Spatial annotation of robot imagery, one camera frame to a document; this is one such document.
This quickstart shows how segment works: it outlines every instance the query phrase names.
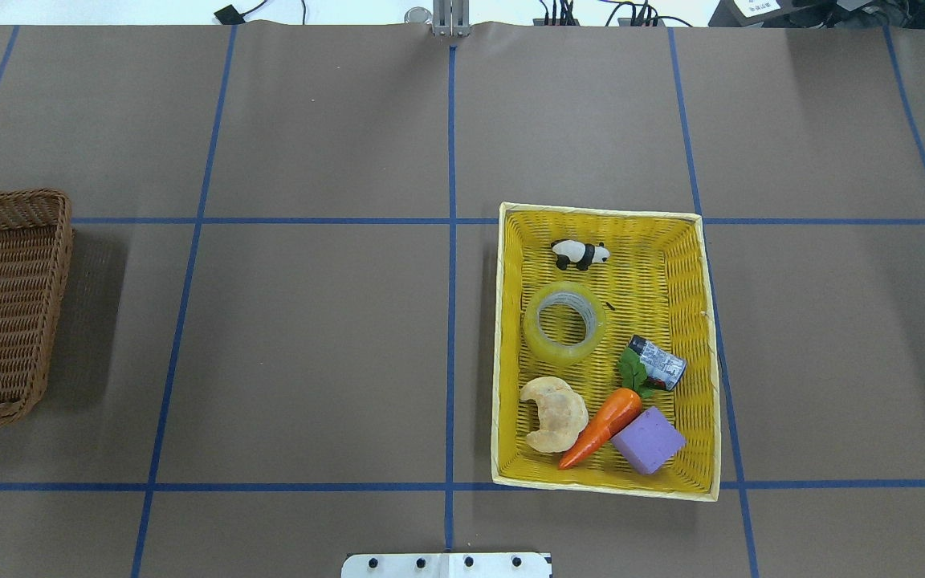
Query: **metal clamp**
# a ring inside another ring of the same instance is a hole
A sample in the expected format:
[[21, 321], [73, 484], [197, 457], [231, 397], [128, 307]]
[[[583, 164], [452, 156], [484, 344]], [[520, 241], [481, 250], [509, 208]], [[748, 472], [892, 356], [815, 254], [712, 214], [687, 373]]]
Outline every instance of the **metal clamp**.
[[470, 0], [434, 0], [434, 36], [470, 36]]

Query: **purple block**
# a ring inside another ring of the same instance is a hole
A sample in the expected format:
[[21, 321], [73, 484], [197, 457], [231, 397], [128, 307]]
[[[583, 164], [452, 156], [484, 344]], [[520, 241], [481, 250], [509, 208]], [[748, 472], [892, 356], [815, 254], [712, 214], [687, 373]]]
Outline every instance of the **purple block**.
[[613, 436], [613, 446], [635, 470], [644, 475], [654, 474], [686, 443], [683, 435], [666, 421], [657, 407], [650, 407]]

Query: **black connector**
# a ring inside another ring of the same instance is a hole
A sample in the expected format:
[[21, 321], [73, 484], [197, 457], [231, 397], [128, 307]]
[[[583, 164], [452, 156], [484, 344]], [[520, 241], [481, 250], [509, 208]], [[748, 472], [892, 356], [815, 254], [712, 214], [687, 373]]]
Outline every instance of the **black connector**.
[[231, 4], [227, 4], [220, 10], [213, 12], [213, 16], [216, 16], [216, 19], [224, 25], [235, 25], [235, 23], [245, 23], [245, 19], [242, 17], [241, 12], [238, 12], [238, 8], [233, 7]]

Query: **white metal bracket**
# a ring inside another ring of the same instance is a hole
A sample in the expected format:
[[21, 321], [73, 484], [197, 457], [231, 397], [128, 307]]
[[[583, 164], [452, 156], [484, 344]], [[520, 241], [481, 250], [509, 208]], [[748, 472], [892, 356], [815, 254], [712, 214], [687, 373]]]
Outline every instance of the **white metal bracket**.
[[537, 552], [354, 555], [341, 578], [552, 578], [552, 555]]
[[470, 0], [434, 0], [434, 36], [470, 36]]

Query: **roll of tape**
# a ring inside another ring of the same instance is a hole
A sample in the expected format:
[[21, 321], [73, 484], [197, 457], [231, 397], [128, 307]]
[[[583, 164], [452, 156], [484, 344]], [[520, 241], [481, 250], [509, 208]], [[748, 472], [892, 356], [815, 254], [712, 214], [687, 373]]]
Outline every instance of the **roll of tape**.
[[[540, 312], [551, 306], [566, 306], [581, 316], [584, 320], [583, 341], [575, 345], [559, 344], [544, 334], [540, 326]], [[591, 355], [603, 336], [605, 308], [587, 287], [572, 281], [557, 281], [530, 296], [530, 303], [524, 311], [524, 338], [530, 352], [537, 358], [559, 367], [573, 365]]]

